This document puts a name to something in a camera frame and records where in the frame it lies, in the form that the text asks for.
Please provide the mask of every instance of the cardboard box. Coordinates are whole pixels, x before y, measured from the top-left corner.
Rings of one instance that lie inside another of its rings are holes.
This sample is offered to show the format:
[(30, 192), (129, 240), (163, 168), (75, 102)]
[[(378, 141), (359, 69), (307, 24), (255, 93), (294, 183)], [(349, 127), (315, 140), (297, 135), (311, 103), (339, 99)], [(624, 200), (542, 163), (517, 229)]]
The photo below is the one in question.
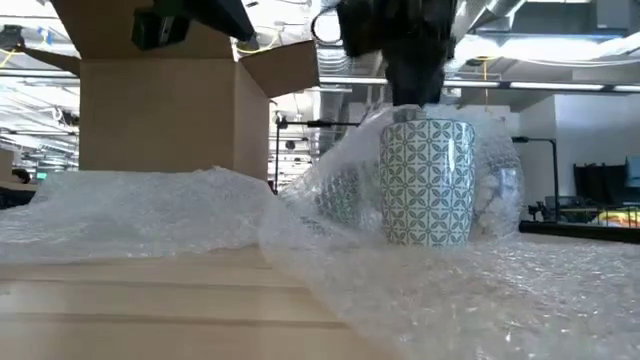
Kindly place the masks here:
[(0, 149), (0, 181), (11, 180), (13, 169), (13, 151)]
[(151, 0), (52, 3), (82, 61), (25, 52), (81, 77), (82, 170), (218, 165), (266, 180), (269, 98), (318, 83), (312, 41), (236, 62), (228, 36), (192, 22), (184, 42), (142, 52), (133, 12)]

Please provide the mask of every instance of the mug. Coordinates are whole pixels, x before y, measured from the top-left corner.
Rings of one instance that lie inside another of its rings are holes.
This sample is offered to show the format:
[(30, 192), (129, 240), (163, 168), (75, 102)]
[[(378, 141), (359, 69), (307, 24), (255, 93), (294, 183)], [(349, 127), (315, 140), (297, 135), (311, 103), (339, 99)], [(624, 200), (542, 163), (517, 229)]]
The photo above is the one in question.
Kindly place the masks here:
[(424, 113), (383, 130), (380, 186), (389, 243), (467, 242), (473, 215), (474, 140), (470, 124), (426, 119)]

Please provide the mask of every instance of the ceiling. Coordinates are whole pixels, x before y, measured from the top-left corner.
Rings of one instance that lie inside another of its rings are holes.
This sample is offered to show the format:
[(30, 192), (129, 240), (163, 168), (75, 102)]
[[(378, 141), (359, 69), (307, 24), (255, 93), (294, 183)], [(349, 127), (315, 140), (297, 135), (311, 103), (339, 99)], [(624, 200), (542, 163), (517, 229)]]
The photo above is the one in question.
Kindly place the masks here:
[[(467, 0), (459, 4), (462, 7), (463, 3), (479, 1), (485, 0)], [(331, 1), (244, 2), (250, 5), (247, 12), (260, 34), (260, 44), (268, 47), (309, 39), (313, 14)], [(593, 4), (527, 3), (510, 21), (495, 21), (460, 39), (456, 58), (447, 66), (447, 77), (640, 83), (640, 64), (610, 66), (614, 62), (619, 65), (621, 61), (640, 59), (640, 39), (637, 39), (638, 48), (635, 49), (629, 48), (631, 41), (616, 42), (640, 30), (640, 5), (625, 2), (630, 6), (626, 10), (613, 5), (621, 4), (617, 0), (608, 1), (611, 6), (602, 9)], [(622, 25), (620, 13), (627, 18)], [(327, 18), (319, 24), (317, 30), (322, 36), (335, 37), (332, 33), (336, 28), (335, 20)], [(0, 25), (11, 24), (24, 27), (23, 36), (30, 47), (78, 55), (47, 1), (0, 0)], [(474, 64), (468, 61), (479, 56), (489, 58)], [(379, 54), (348, 59), (337, 46), (319, 46), (318, 59), (322, 76), (381, 78), (384, 74), (385, 65)], [(596, 60), (609, 65), (586, 67), (583, 63), (593, 64)], [(80, 115), (79, 80), (22, 54), (2, 53), (0, 64), (0, 146), (21, 151), (22, 162), (16, 165), (52, 171), (76, 168), (80, 130), (65, 120), (70, 114)], [(519, 111), (549, 94), (543, 91), (458, 89), (445, 92), (443, 101), (459, 107), (509, 105), (512, 110)], [(349, 121), (350, 115), (353, 116), (349, 112), (350, 104), (372, 108), (389, 102), (390, 94), (381, 85), (323, 85), (320, 89), (273, 100), (271, 176), (275, 172), (276, 125), (273, 119), (276, 113), (286, 116), (289, 121), (319, 118)], [(344, 130), (320, 131), (299, 125), (282, 130), (278, 164), (280, 183), (286, 184), (304, 172)], [(286, 141), (294, 141), (295, 149), (286, 149)]]

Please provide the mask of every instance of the cardboard box flap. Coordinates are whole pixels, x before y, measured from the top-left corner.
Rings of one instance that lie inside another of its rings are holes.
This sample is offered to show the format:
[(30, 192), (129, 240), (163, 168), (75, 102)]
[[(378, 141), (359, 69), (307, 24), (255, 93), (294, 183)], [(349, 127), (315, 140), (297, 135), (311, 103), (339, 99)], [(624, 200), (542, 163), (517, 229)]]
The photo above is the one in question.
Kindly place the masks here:
[(131, 42), (133, 12), (152, 0), (53, 0), (53, 6), (83, 59), (232, 59), (229, 37), (192, 21), (185, 41), (141, 51)]
[(319, 83), (316, 46), (311, 40), (245, 56), (240, 63), (270, 98)]
[(80, 59), (75, 56), (54, 54), (29, 48), (21, 48), (20, 50), (36, 60), (80, 76)]

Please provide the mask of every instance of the wooden table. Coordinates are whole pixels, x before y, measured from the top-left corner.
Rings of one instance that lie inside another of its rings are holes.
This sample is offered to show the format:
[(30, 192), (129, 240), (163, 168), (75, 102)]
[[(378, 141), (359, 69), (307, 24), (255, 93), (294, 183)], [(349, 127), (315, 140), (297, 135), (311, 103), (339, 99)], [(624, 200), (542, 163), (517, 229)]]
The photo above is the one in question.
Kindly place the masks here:
[(256, 247), (0, 267), (3, 360), (389, 359)]

